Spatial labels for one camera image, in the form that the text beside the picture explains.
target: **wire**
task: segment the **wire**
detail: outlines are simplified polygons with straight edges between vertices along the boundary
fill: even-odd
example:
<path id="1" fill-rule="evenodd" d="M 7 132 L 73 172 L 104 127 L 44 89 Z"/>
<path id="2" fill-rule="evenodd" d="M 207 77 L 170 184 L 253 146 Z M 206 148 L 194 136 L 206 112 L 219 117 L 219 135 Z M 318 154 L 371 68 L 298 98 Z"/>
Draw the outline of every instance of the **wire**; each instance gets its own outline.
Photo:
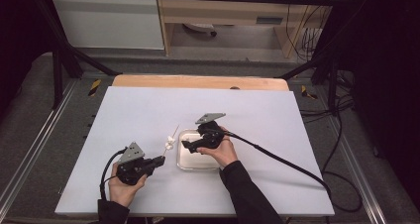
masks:
<path id="1" fill-rule="evenodd" d="M 233 138 L 236 138 L 236 139 L 238 139 L 238 140 L 240 140 L 240 141 L 243 141 L 243 142 L 245 142 L 245 143 L 247 143 L 247 144 L 249 144 L 249 145 L 253 146 L 255 149 L 259 150 L 260 152 L 262 152 L 262 153 L 266 154 L 267 156 L 269 156 L 269 157 L 271 157 L 271 158 L 273 158 L 273 159 L 277 160 L 278 162 L 281 162 L 281 163 L 283 163 L 283 164 L 285 164 L 285 165 L 287 165 L 287 166 L 289 166 L 289 167 L 291 167 L 291 168 L 297 169 L 297 170 L 299 170 L 299 171 L 301 171 L 301 172 L 305 173 L 306 175 L 308 175 L 308 176 L 310 176 L 310 177 L 314 178 L 314 179 L 315 179 L 315 180 L 317 180 L 319 183 L 321 183 L 321 185 L 323 185 L 323 186 L 324 186 L 325 190 L 326 190 L 326 191 L 327 191 L 327 193 L 328 193 L 328 196 L 329 196 L 329 197 L 330 197 L 330 199 L 331 199 L 331 189 L 330 189 L 330 187 L 327 185 L 327 183 L 325 183 L 325 182 L 324 182 L 321 178 L 319 178 L 318 176 L 316 176 L 316 175 L 315 175 L 315 174 L 313 174 L 312 172 L 310 172 L 310 171 L 308 171 L 308 170 L 306 170 L 306 169 L 304 169 L 304 168 L 301 168 L 301 167 L 299 167 L 299 166 L 297 166 L 297 165 L 295 165 L 295 164 L 293 164 L 293 163 L 291 163 L 291 162 L 289 162 L 289 161 L 287 161 L 287 160 L 285 160 L 285 159 L 282 159 L 282 158 L 280 158 L 280 157 L 276 156 L 275 154 L 273 154 L 273 153 L 271 153 L 271 152 L 267 151 L 266 149 L 264 149 L 264 148 L 260 147 L 259 145 L 254 144 L 254 143 L 252 143 L 252 142 L 250 142 L 250 141 L 248 141 L 248 140 L 246 140 L 246 139 L 244 139 L 244 138 L 242 138 L 242 137 L 240 137 L 240 136 L 238 136 L 238 135 L 236 135 L 236 134 L 234 134 L 234 133 L 232 133 L 232 132 L 227 132 L 227 131 L 225 131 L 225 132 L 224 132 L 224 134 L 225 134 L 226 136 L 233 137 Z"/>
<path id="2" fill-rule="evenodd" d="M 334 156 L 334 154 L 337 151 L 337 148 L 338 148 L 338 146 L 340 144 L 341 137 L 342 137 L 342 134 L 343 134 L 343 122 L 342 122 L 342 119 L 341 119 L 340 112 L 341 111 L 344 111 L 344 110 L 346 110 L 346 109 L 348 109 L 350 107 L 353 107 L 353 105 L 354 105 L 353 98 L 351 98 L 349 100 L 346 100 L 346 101 L 343 101 L 345 98 L 348 98 L 348 97 L 351 97 L 351 95 L 350 94 L 346 94 L 346 95 L 340 97 L 338 99 L 336 109 L 334 109 L 334 110 L 324 110 L 324 111 L 300 110 L 300 111 L 304 111 L 305 112 L 305 113 L 301 113 L 302 114 L 302 117 L 321 116 L 321 117 L 319 117 L 317 119 L 314 119 L 314 120 L 311 120 L 311 121 L 308 121 L 308 122 L 305 122 L 305 123 L 314 122 L 314 121 L 317 121 L 319 119 L 322 119 L 322 118 L 325 118 L 327 116 L 330 116 L 332 114 L 337 114 L 337 119 L 339 121 L 339 134 L 338 134 L 338 138 L 337 138 L 336 143 L 334 144 L 333 150 L 330 152 L 330 155 L 328 156 L 327 161 L 325 161 L 325 163 L 324 163 L 324 165 L 323 165 L 323 167 L 321 169 L 321 174 L 323 176 L 327 174 L 327 175 L 332 175 L 332 176 L 338 177 L 338 178 L 342 179 L 343 181 L 347 182 L 356 191 L 357 196 L 358 196 L 358 205 L 355 208 L 344 208 L 344 207 L 340 206 L 339 204 L 335 203 L 333 200 L 331 200 L 331 202 L 332 202 L 332 204 L 336 208 L 338 208 L 338 209 L 340 209 L 342 211 L 346 211 L 346 212 L 357 212 L 363 206 L 363 199 L 362 199 L 362 196 L 361 196 L 361 193 L 360 193 L 359 189 L 349 179 L 347 179 L 347 178 L 345 178 L 345 177 L 343 177 L 343 176 L 341 176 L 341 175 L 339 175 L 339 174 L 337 174 L 335 172 L 326 171 L 326 168 L 327 168 L 328 164 L 330 163 L 331 158 Z"/>
<path id="3" fill-rule="evenodd" d="M 111 163 L 112 163 L 112 161 L 114 160 L 114 158 L 115 158 L 115 157 L 117 157 L 118 155 L 122 155 L 122 154 L 124 154 L 124 153 L 126 152 L 126 150 L 127 150 L 127 148 L 124 148 L 123 150 L 118 151 L 116 154 L 114 154 L 114 155 L 111 157 L 111 159 L 109 159 L 108 163 L 107 163 L 107 164 L 106 164 L 106 166 L 105 166 L 104 171 L 102 172 L 101 182 L 100 182 L 100 184 L 99 184 L 99 191 L 101 192 L 101 198 L 102 198 L 102 200 L 106 200 L 105 182 L 106 182 L 107 180 L 111 179 L 112 177 L 115 177 L 115 176 L 112 176 L 112 177 L 110 177 L 110 178 L 108 178 L 108 179 L 104 180 L 104 179 L 105 179 L 105 175 L 106 175 L 106 170 L 108 170 L 108 167 L 109 167 L 109 165 L 111 165 Z"/>

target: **hand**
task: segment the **hand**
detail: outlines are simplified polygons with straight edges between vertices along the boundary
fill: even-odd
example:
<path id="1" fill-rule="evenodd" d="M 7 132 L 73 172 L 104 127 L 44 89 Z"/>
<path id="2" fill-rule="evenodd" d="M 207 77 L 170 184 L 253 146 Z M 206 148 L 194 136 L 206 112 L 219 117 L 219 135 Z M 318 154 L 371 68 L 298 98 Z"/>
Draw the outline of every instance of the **hand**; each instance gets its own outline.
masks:
<path id="1" fill-rule="evenodd" d="M 197 148 L 197 152 L 209 155 L 213 157 L 217 163 L 221 167 L 225 167 L 228 164 L 235 162 L 238 160 L 236 155 L 234 144 L 231 142 L 228 136 L 224 136 L 222 142 L 220 143 L 219 147 L 216 149 L 208 149 L 208 148 Z"/>
<path id="2" fill-rule="evenodd" d="M 112 165 L 112 174 L 111 176 L 117 175 L 118 164 L 114 163 Z M 117 202 L 120 205 L 129 207 L 133 201 L 134 196 L 136 195 L 137 190 L 142 188 L 145 185 L 146 178 L 148 176 L 143 175 L 136 185 L 128 185 L 120 180 L 118 177 L 113 177 L 109 179 L 109 195 L 111 201 Z"/>

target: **sleeve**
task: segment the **sleeve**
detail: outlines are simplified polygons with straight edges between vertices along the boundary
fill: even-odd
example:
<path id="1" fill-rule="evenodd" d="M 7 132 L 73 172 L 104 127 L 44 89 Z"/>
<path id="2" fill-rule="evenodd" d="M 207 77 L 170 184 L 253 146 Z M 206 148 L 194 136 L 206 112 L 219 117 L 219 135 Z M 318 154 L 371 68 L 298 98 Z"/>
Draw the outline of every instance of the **sleeve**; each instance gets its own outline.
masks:
<path id="1" fill-rule="evenodd" d="M 98 200 L 99 224 L 124 224 L 130 209 L 113 201 Z"/>
<path id="2" fill-rule="evenodd" d="M 220 177 L 231 194 L 240 224 L 282 223 L 275 209 L 253 183 L 240 161 L 228 164 L 220 170 Z"/>

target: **white table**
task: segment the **white table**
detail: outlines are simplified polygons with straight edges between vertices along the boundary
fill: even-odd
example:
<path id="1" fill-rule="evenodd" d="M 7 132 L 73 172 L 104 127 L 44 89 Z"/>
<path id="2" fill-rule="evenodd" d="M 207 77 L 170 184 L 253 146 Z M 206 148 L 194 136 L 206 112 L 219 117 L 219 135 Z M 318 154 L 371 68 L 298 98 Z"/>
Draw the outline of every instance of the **white table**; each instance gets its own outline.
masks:
<path id="1" fill-rule="evenodd" d="M 109 87 L 55 212 L 96 215 L 100 177 L 114 153 L 135 141 L 146 158 L 160 156 L 178 124 L 178 133 L 195 129 L 198 118 L 213 112 L 227 114 L 217 120 L 219 125 L 321 176 L 292 92 Z M 243 142 L 233 142 L 253 181 L 280 215 L 334 215 L 317 181 Z M 164 166 L 138 191 L 131 216 L 234 215 L 219 174 L 184 171 L 176 165 L 176 155 L 176 147 L 166 153 Z"/>

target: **wooden edge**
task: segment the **wooden edge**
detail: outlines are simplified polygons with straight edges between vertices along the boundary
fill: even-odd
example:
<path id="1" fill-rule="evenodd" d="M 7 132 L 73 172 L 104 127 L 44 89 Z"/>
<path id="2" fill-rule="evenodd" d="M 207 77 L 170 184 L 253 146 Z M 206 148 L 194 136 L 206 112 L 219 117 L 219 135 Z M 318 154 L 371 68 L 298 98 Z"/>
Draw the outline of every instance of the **wooden edge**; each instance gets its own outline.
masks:
<path id="1" fill-rule="evenodd" d="M 115 77 L 112 86 L 176 87 L 176 88 L 239 88 L 247 90 L 288 91 L 287 82 L 280 78 L 189 76 L 189 75 L 129 75 Z"/>

